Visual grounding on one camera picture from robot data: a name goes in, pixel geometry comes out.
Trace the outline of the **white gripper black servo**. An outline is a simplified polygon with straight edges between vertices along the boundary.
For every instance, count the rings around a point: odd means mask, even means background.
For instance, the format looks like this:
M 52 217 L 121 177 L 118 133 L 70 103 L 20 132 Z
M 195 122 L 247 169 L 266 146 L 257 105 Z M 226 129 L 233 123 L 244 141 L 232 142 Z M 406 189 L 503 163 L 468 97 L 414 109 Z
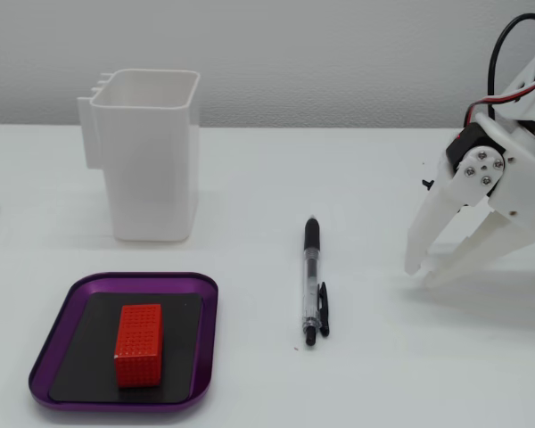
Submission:
M 438 286 L 535 243 L 535 122 L 504 128 L 483 113 L 446 149 L 437 176 L 407 233 L 405 271 L 415 274 L 463 206 L 485 196 L 492 212 L 424 279 Z

